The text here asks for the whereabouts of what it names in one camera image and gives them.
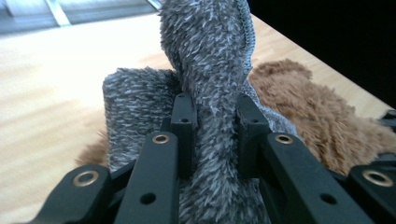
wooden surface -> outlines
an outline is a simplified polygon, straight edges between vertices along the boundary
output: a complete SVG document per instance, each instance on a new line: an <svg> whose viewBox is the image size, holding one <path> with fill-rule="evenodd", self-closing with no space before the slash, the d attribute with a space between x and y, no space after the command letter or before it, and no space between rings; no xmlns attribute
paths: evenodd
<svg viewBox="0 0 396 224"><path fill-rule="evenodd" d="M335 88L361 117L389 107L253 18L253 63L289 58ZM81 150L105 130L102 82L117 67L171 68L160 18L83 24L0 38L0 223L31 220Z"/></svg>

black wall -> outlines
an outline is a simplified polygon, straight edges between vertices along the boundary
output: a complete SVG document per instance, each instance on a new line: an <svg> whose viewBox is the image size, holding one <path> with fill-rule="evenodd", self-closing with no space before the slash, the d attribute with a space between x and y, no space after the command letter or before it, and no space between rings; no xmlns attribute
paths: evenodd
<svg viewBox="0 0 396 224"><path fill-rule="evenodd" d="M252 14L396 108L396 1L248 3Z"/></svg>

mounting hole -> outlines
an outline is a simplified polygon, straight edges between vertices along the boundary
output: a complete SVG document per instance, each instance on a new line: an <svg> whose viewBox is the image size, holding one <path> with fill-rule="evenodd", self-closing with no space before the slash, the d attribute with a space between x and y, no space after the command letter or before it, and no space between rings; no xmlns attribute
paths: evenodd
<svg viewBox="0 0 396 224"><path fill-rule="evenodd" d="M140 197L140 202L145 205L154 203L155 200L156 200L156 197L155 197L155 194L153 194L153 193L143 194L142 197Z"/></svg>
<svg viewBox="0 0 396 224"><path fill-rule="evenodd" d="M169 141L169 136L166 134L158 134L152 138L152 141L156 144L164 144Z"/></svg>
<svg viewBox="0 0 396 224"><path fill-rule="evenodd" d="M337 200L335 200L335 198L332 195L327 193L320 194L320 199L328 204L337 204Z"/></svg>
<svg viewBox="0 0 396 224"><path fill-rule="evenodd" d="M293 139L285 134L278 134L275 137L275 140L282 143L282 144L291 144L293 143Z"/></svg>
<svg viewBox="0 0 396 224"><path fill-rule="evenodd" d="M95 182L99 178L97 171L84 171L76 175L73 179L73 184L76 187L86 187Z"/></svg>
<svg viewBox="0 0 396 224"><path fill-rule="evenodd" d="M393 181L387 175L375 170L365 170L363 171L363 176L366 180L372 182L375 185L382 187L392 187Z"/></svg>

gray plush toy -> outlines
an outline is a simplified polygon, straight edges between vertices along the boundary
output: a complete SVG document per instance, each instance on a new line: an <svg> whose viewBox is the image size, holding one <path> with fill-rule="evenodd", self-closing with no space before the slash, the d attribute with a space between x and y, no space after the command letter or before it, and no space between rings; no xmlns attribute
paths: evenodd
<svg viewBox="0 0 396 224"><path fill-rule="evenodd" d="M198 111L196 170L180 182L181 223L267 223L258 180L236 170L236 97L248 94L273 132L297 135L284 117L260 105L247 81L254 31L245 0L168 0L162 46L175 71L119 69L103 86L109 164L136 160L147 134L170 118L176 95L191 94Z"/></svg>

brown teddy bear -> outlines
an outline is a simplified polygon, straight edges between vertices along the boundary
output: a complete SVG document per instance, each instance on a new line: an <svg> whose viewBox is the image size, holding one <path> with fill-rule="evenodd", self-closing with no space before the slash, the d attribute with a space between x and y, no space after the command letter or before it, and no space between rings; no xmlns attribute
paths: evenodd
<svg viewBox="0 0 396 224"><path fill-rule="evenodd" d="M355 165L378 154L396 153L396 134L374 119L358 118L355 108L326 86L311 81L312 73L291 60L262 63L249 81L262 105L293 122L311 153L331 170L346 175ZM78 164L107 166L108 142L101 140L82 152Z"/></svg>

